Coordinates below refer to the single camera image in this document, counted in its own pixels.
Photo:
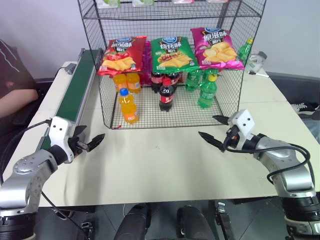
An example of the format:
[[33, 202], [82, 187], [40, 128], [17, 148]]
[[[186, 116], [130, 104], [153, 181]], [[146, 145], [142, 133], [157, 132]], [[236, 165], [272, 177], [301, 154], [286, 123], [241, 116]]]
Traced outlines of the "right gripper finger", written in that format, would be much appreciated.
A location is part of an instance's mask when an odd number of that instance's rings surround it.
[[215, 119], [216, 121], [218, 121], [219, 123], [223, 124], [223, 125], [226, 125], [226, 126], [230, 125], [229, 117], [227, 117], [227, 116], [214, 115], [212, 118]]
[[199, 131], [198, 134], [210, 145], [218, 148], [221, 152], [224, 152], [226, 149], [223, 145], [223, 143], [219, 140], [217, 140], [216, 138], [214, 138], [214, 136], [205, 133], [205, 132], [201, 132]]

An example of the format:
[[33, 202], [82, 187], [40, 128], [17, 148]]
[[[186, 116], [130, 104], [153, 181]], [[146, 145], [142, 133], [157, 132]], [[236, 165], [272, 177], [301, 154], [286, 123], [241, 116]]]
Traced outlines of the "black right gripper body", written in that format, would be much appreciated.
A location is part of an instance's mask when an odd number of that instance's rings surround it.
[[236, 125], [230, 127], [226, 132], [226, 137], [223, 141], [223, 148], [226, 151], [229, 147], [236, 149], [240, 140], [239, 128]]

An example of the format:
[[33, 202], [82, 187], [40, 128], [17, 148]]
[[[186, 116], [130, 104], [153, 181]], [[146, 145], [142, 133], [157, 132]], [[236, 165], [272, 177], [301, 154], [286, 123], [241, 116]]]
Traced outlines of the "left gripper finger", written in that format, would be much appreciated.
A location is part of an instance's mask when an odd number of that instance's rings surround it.
[[89, 143], [84, 144], [84, 149], [87, 152], [91, 152], [93, 149], [95, 149], [97, 146], [100, 145], [100, 143], [103, 141], [105, 138], [105, 133], [99, 134], [95, 136]]
[[79, 138], [85, 138], [86, 137], [86, 125], [78, 125], [74, 129], [74, 136]]

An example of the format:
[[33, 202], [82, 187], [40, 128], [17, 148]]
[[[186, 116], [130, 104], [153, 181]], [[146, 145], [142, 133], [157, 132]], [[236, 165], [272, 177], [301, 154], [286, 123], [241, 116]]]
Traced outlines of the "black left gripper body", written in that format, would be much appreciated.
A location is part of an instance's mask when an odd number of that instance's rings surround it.
[[80, 141], [78, 136], [73, 136], [68, 139], [68, 146], [71, 149], [74, 158], [79, 156], [83, 151], [88, 151], [88, 145]]

